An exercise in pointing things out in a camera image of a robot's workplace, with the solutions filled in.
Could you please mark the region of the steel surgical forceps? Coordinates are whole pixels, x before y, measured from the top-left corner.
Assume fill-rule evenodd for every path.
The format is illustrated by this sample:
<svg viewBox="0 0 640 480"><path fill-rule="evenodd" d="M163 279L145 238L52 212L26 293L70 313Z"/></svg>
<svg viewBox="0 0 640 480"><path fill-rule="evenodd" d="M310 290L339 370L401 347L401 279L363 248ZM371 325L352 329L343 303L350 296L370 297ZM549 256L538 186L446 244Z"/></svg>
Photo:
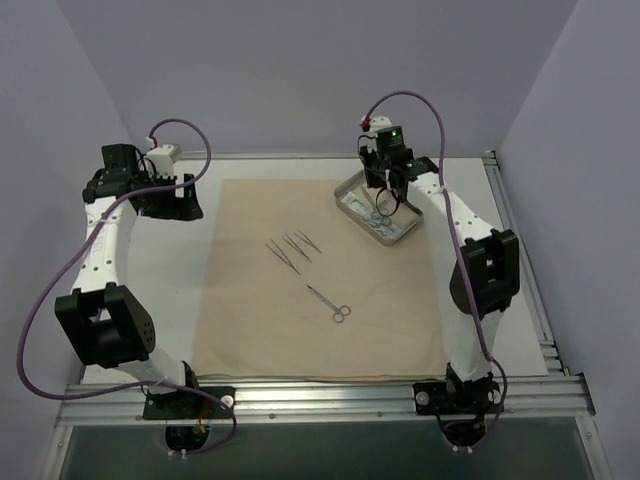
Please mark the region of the steel surgical forceps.
<svg viewBox="0 0 640 480"><path fill-rule="evenodd" d="M371 219L364 222L378 233L392 231L393 228L391 220L379 212L379 209L376 207L373 200L370 200L369 203L372 210Z"/></svg>

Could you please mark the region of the metal instrument tray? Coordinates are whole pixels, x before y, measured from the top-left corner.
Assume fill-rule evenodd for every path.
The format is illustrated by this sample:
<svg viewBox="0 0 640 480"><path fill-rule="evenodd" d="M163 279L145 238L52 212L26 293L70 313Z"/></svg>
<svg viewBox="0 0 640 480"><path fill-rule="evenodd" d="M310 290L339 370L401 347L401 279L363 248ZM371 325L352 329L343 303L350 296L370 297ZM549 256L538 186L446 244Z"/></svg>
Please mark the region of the metal instrument tray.
<svg viewBox="0 0 640 480"><path fill-rule="evenodd" d="M338 209L383 246L393 246L423 223L416 207L397 203L383 188L367 186L363 170L340 183L333 192Z"/></svg>

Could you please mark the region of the fine point steel tweezers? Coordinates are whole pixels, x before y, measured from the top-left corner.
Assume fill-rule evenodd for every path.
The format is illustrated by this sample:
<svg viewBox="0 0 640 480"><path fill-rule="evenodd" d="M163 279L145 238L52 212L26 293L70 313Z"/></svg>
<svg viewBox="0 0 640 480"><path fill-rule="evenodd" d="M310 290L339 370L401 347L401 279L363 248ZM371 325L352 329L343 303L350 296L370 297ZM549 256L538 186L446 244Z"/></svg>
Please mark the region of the fine point steel tweezers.
<svg viewBox="0 0 640 480"><path fill-rule="evenodd" d="M322 253L321 249L304 232L298 230L295 232L295 236L301 241L303 241L304 243L306 243L307 245L309 245L318 253Z"/></svg>

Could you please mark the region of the curved tip steel tweezers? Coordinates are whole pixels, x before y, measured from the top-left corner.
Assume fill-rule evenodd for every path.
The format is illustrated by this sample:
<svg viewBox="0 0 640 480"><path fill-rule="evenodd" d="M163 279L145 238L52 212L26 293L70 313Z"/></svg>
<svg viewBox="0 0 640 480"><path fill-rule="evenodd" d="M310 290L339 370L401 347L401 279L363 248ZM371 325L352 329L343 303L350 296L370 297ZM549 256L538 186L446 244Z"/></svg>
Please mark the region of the curved tip steel tweezers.
<svg viewBox="0 0 640 480"><path fill-rule="evenodd" d="M305 258L309 263L312 262L311 258L304 252L304 250L288 234L285 234L282 237L282 239L293 250L295 250L299 255L301 255L303 258Z"/></svg>

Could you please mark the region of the steel surgical scissors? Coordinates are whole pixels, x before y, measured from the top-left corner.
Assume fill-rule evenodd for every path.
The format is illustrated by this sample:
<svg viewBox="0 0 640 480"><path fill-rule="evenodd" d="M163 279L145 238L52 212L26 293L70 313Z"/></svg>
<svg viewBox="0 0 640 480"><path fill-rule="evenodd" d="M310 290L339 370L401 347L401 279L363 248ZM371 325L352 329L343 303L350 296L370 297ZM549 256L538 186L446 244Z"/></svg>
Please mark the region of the steel surgical scissors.
<svg viewBox="0 0 640 480"><path fill-rule="evenodd" d="M331 300L329 300L325 295L323 295L320 291L318 291L316 288L312 287L311 285L306 285L306 287L318 300L320 300L325 306L327 306L331 310L332 320L335 323L343 323L344 320L351 315L352 310L350 306L346 304L336 305Z"/></svg>

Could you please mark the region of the beige cloth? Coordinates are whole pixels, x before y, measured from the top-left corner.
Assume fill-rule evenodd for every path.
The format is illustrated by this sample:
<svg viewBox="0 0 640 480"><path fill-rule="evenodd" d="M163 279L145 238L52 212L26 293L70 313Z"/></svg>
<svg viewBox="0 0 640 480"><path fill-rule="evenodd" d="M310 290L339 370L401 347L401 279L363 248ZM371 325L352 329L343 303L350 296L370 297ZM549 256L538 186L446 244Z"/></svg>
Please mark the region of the beige cloth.
<svg viewBox="0 0 640 480"><path fill-rule="evenodd" d="M431 246L418 226L383 246L323 180L228 179L221 187L193 367L216 377L436 377L446 360ZM304 232L318 253L295 236ZM309 263L282 237L288 234ZM266 246L274 240L296 268ZM343 323L306 287L352 313Z"/></svg>

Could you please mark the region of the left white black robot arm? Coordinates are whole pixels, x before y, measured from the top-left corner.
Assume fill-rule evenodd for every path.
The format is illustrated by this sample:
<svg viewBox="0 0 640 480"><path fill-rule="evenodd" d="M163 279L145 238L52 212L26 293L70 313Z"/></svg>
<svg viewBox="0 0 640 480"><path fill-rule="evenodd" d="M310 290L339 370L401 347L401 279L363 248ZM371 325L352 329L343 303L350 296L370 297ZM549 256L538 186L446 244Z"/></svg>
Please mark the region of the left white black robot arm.
<svg viewBox="0 0 640 480"><path fill-rule="evenodd" d="M203 216L196 190L177 196L176 145L141 153L131 144L106 145L104 166L87 182L86 237L70 294L56 299L55 315L81 362L152 382L154 395L179 419L194 417L202 405L195 373L156 343L151 315L127 286L131 234L138 217L194 221Z"/></svg>

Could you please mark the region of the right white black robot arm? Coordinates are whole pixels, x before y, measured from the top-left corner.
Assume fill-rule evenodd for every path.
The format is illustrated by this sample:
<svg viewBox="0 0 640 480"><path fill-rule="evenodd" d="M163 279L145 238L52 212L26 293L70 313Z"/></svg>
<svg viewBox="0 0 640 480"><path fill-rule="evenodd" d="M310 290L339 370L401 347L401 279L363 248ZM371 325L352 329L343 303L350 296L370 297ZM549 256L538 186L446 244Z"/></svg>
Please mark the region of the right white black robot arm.
<svg viewBox="0 0 640 480"><path fill-rule="evenodd" d="M429 158L415 158L403 148L391 164L368 145L359 147L358 154L368 186L389 193L399 205L446 219L455 254L449 293L457 316L444 341L448 368L457 379L443 391L450 409L467 412L480 400L475 382L492 373L498 325L520 291L519 238L477 215Z"/></svg>

